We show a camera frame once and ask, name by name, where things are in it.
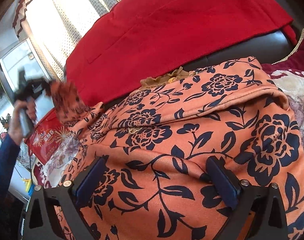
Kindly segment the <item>person's left hand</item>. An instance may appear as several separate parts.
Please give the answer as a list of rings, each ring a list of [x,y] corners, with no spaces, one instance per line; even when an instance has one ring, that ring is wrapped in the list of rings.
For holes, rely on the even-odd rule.
[[[23,140],[23,133],[20,124],[20,111],[25,110],[28,117],[32,120],[36,120],[36,105],[33,98],[29,98],[28,101],[17,100],[14,104],[13,115],[8,128],[8,134],[12,140],[20,146]]]

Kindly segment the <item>blue sleeved left forearm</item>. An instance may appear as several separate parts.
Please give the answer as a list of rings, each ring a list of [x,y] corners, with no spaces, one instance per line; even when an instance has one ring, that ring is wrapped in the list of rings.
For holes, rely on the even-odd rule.
[[[4,200],[8,192],[19,152],[20,146],[9,135],[6,135],[0,146],[0,201]]]

